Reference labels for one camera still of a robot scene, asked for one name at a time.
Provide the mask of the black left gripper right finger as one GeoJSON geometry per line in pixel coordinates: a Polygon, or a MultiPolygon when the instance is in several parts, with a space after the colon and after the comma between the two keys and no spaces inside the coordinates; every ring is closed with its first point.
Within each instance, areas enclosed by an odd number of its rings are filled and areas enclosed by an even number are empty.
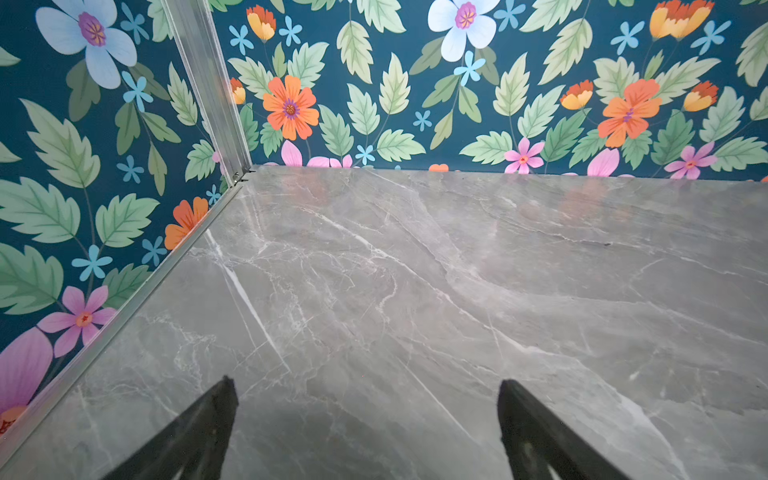
{"type": "Polygon", "coordinates": [[[629,479],[516,380],[501,382],[497,417],[515,479],[629,479]]]}

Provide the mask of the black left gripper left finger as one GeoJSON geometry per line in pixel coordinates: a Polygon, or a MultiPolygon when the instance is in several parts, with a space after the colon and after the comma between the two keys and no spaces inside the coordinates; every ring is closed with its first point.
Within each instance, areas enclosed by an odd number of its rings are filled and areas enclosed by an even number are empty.
{"type": "Polygon", "coordinates": [[[225,376],[105,477],[219,479],[238,405],[225,376]]]}

